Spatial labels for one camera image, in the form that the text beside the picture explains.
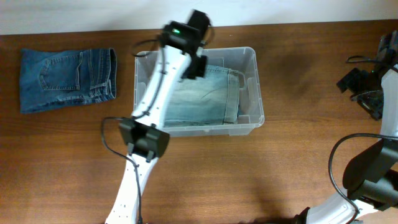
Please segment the dark blue jeans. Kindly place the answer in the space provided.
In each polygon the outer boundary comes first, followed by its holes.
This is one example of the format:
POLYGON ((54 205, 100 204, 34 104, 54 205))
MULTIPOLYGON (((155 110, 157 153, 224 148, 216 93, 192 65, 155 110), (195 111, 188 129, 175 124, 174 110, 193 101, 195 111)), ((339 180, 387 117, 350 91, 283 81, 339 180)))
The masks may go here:
POLYGON ((20 112, 39 113, 116 98, 113 48, 43 52, 22 49, 20 112))

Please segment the clear plastic storage bin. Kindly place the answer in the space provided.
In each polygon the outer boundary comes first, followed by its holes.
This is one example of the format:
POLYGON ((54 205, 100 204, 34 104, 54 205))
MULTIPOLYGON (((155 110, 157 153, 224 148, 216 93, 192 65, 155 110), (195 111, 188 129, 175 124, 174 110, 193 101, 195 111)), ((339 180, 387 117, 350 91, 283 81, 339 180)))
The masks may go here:
MULTIPOLYGON (((239 105, 236 124, 171 126, 164 131, 172 137, 207 136, 207 135, 248 135, 264 121, 261 89, 257 69, 256 53, 250 47, 233 47, 205 49, 203 55, 208 57, 208 66, 230 68, 238 72, 239 105)), ((157 52, 142 58, 135 58, 134 71, 134 111, 148 89, 152 71, 157 61, 157 52)))

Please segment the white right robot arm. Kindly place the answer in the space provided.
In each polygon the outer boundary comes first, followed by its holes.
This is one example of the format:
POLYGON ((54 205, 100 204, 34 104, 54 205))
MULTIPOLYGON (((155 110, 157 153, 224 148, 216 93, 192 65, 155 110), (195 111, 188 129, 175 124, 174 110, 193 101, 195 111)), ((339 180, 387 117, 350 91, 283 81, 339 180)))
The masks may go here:
POLYGON ((397 31, 381 37, 376 58, 350 56, 346 63, 371 63, 367 72, 352 69, 336 85, 351 92, 372 119, 381 121, 380 134, 355 133, 341 138, 328 159, 328 175, 336 190, 317 207, 307 207, 293 223, 359 223, 361 216, 397 207, 397 31), (377 142, 348 162, 339 188, 332 162, 337 148, 353 138, 376 138, 377 142))

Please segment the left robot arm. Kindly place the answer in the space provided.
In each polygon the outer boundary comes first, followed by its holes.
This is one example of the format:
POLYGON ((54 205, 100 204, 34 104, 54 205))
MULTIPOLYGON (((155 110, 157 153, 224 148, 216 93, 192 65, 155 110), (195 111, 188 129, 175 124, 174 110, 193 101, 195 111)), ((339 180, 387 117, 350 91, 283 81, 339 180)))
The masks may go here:
POLYGON ((170 135, 164 132, 167 107, 177 83, 205 75, 203 54, 211 29, 209 17, 194 10, 187 23, 172 21, 156 38, 159 53, 149 85, 128 118, 118 117, 127 153, 124 175, 113 208, 106 218, 111 223, 142 223, 142 194, 150 172, 165 153, 170 135))

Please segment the light blue jeans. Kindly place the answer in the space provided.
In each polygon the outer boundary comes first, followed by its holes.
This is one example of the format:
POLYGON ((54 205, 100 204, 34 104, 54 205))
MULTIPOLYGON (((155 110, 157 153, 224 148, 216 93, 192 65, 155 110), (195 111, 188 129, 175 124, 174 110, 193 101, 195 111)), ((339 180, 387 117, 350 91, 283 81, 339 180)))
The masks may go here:
POLYGON ((165 114, 167 128, 236 124, 239 76, 230 68, 208 65, 205 76, 178 82, 165 114))

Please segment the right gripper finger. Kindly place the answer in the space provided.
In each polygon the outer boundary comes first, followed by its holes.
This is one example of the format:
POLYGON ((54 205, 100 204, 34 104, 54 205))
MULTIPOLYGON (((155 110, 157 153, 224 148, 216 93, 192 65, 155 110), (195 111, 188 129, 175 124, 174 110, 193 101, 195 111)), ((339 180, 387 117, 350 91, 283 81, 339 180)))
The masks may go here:
POLYGON ((351 101, 357 102, 374 120, 380 120, 383 112, 383 91, 369 90, 355 93, 350 97, 351 101))
POLYGON ((366 79, 369 73, 358 68, 352 69, 340 81, 337 82, 337 87, 340 92, 350 90, 352 93, 358 93, 366 88, 366 79))

